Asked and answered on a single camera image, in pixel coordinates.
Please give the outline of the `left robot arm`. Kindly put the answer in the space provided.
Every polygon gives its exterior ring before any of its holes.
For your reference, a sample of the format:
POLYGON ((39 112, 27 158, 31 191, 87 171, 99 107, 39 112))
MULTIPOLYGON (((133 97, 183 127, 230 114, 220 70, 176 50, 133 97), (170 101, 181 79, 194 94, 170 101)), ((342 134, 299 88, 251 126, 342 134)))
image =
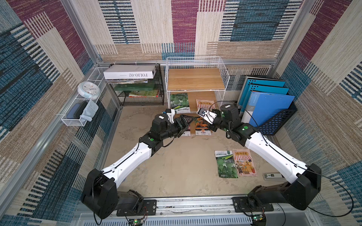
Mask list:
POLYGON ((102 170, 93 169, 88 174, 81 202, 101 220, 118 210, 141 214, 144 210, 143 196, 134 190, 120 192, 119 186, 141 163, 164 147, 165 139, 180 137, 193 120, 187 115, 174 118, 170 109, 156 115, 150 130, 139 138, 130 152, 112 165, 102 170))

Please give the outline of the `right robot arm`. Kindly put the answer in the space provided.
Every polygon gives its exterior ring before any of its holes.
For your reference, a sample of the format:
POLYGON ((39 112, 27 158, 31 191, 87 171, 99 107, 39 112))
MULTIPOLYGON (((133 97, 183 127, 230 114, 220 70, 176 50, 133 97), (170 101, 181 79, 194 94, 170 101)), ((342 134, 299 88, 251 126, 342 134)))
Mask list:
POLYGON ((228 139, 255 152, 273 166, 286 182, 274 186, 256 186, 248 193, 248 204, 253 210, 270 203, 288 203, 305 210, 321 190, 321 169, 307 165, 271 143, 258 128, 242 122, 239 110, 232 104, 220 109, 203 110, 200 116, 211 130, 223 130, 228 139))

